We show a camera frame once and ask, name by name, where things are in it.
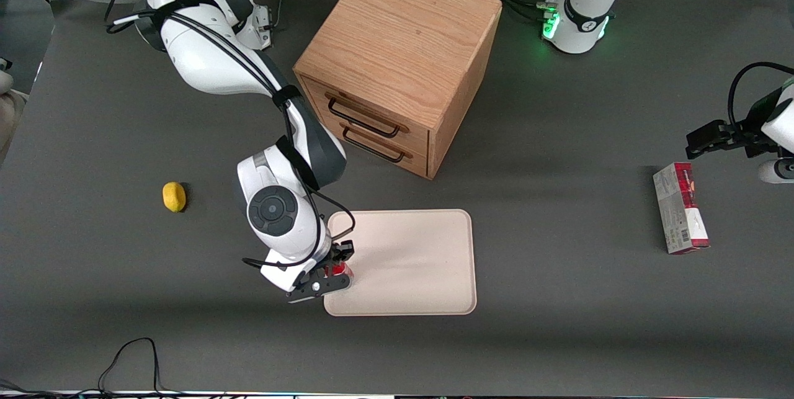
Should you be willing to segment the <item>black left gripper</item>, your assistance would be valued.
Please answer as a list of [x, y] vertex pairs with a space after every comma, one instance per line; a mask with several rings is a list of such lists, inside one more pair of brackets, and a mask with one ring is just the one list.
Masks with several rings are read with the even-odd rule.
[[762, 132], [762, 127], [772, 116], [782, 88], [772, 91], [752, 105], [747, 117], [739, 122], [714, 120], [686, 135], [687, 159], [695, 159], [704, 153], [719, 150], [744, 148], [746, 158], [756, 158], [766, 153], [779, 153], [779, 145]]

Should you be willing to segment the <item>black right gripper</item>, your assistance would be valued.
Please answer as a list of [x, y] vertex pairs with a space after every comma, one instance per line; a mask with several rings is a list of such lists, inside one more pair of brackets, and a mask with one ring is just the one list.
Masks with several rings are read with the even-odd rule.
[[328, 254], [303, 276], [303, 282], [285, 294], [287, 303], [319, 299], [323, 295], [348, 289], [352, 285], [352, 278], [348, 274], [336, 275], [336, 268], [338, 264], [348, 261], [354, 252], [352, 240], [333, 243]]

